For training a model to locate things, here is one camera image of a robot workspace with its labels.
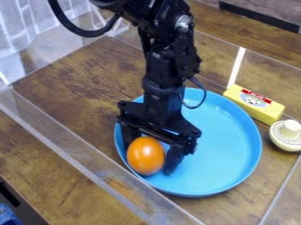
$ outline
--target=yellow box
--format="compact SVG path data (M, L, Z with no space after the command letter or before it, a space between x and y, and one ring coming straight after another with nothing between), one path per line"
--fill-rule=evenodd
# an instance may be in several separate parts
M223 92L223 96L244 109L251 118L267 125L278 121L284 111L283 105L235 84Z

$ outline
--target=white object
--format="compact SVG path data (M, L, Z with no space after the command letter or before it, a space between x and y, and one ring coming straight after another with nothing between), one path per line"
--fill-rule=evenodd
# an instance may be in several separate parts
M286 151L301 151L301 124L295 120L275 122L268 129L271 142Z

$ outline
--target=wooden table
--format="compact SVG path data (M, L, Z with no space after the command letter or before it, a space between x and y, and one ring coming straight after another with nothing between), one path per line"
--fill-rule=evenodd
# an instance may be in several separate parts
M200 4L189 4L199 31L301 67L301 36ZM202 42L196 45L202 51ZM216 50L207 51L211 59L212 52ZM119 113L116 102L141 94L143 63L137 49L103 38L14 83L14 90L120 165L112 137ZM220 81L226 79L218 72L212 76ZM291 79L299 81L299 78L295 75ZM224 90L203 82L211 91ZM295 83L290 88L298 90ZM291 113L299 118L299 108ZM260 122L256 126L263 152L247 181L207 198L165 195L207 224L258 224L294 165L297 155L278 151L267 137L267 126ZM50 224L144 223L2 113L0 136L0 175Z

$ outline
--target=wooden surface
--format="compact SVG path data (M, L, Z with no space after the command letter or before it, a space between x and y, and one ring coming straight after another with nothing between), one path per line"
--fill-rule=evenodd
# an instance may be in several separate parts
M196 29L202 32L299 65L301 50L294 47L299 42L297 43L298 37L291 33L207 6L195 3L191 6ZM223 84L227 82L224 70L230 70L228 58L235 58L236 47L216 41L214 46L222 50L218 51L211 47L206 48L206 43L203 39L196 40L199 52L204 51L202 54L207 59L203 62L208 76L206 78ZM121 99L131 100L141 94L141 75L140 51L117 40L103 38L36 71L14 84L14 89L121 164L112 139L116 102ZM224 90L211 82L203 82L211 91L222 93ZM262 89L256 83L251 86ZM1 175L45 220L52 224L72 224L73 218L88 220L81 224L143 223L58 156L2 114L0 116L1 135L6 137L0 141ZM258 224L295 162L297 155L278 151L270 143L267 126L259 122L256 125L262 134L263 152L259 165L247 181L230 191L207 198L184 199L167 195L207 224ZM108 207L97 208L95 201Z
M218 7L219 0L196 0L198 2ZM301 25L301 3L298 0L222 0L223 3L232 4L243 9L282 19L295 25Z

